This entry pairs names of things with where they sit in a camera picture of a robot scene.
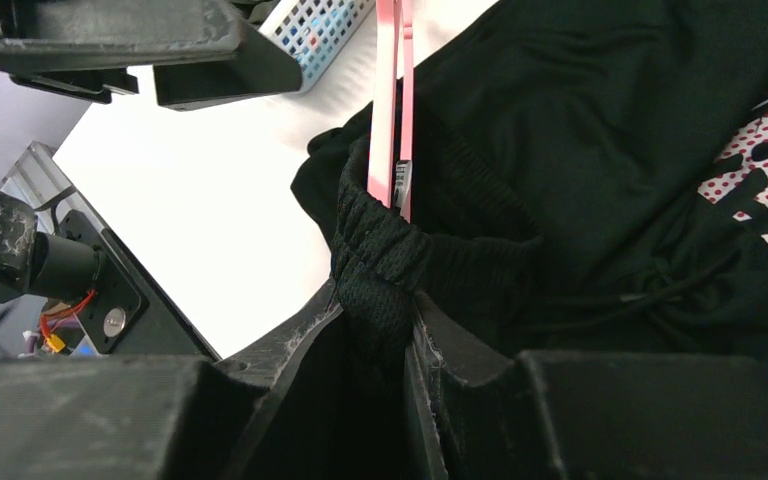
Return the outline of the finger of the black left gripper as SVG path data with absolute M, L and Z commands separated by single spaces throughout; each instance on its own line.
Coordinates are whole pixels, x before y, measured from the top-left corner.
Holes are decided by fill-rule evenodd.
M 160 107 L 195 111 L 249 98 L 301 90 L 303 74 L 297 61 L 256 29 L 245 27 L 245 44 L 229 60 L 152 67 Z M 115 94 L 136 95 L 138 80 L 124 68 L 11 74 L 21 87 L 109 104 Z
M 226 60 L 244 42 L 229 1 L 0 1 L 0 71 Z

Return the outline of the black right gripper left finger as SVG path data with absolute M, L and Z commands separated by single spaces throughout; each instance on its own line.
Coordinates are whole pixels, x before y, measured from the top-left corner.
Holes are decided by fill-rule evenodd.
M 362 399 L 327 281 L 222 361 L 0 360 L 0 479 L 402 479 L 399 404 Z

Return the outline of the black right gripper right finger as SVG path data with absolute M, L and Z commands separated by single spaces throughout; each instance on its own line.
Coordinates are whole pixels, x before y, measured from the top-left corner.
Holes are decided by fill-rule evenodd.
M 506 357 L 415 301 L 411 479 L 768 479 L 768 369 L 747 358 Z

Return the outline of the thick pink plastic hanger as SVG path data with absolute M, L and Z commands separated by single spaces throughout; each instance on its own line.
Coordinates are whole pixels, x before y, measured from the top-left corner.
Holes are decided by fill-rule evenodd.
M 414 136 L 413 2 L 376 3 L 376 62 L 367 191 L 411 219 Z

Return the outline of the black shorts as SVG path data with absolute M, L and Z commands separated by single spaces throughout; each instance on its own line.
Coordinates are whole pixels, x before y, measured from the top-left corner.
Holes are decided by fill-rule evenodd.
M 768 364 L 762 177 L 699 193 L 768 82 L 768 1 L 500 1 L 415 81 L 409 219 L 367 193 L 366 109 L 291 187 L 363 358 L 403 343 L 422 292 L 507 355 Z

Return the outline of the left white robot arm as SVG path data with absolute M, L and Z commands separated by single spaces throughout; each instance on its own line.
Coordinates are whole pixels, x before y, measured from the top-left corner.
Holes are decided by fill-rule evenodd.
M 17 85 L 108 104 L 138 92 L 133 66 L 154 73 L 157 103 L 192 111 L 290 93 L 296 60 L 231 1 L 0 1 L 0 72 Z M 0 193 L 0 303 L 81 288 L 40 283 L 36 216 Z

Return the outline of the white perforated plastic basket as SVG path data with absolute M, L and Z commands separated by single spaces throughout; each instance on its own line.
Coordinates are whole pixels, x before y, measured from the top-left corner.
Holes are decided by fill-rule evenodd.
M 349 43 L 375 3 L 369 0 L 280 0 L 259 32 L 298 63 L 309 91 Z

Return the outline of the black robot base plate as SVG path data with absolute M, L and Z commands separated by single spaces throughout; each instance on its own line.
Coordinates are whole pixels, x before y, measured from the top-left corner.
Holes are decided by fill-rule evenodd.
M 81 337 L 100 355 L 184 355 L 218 360 L 119 236 L 95 216 L 69 210 L 40 219 L 30 293 L 52 301 L 26 338 L 32 352 L 78 353 Z

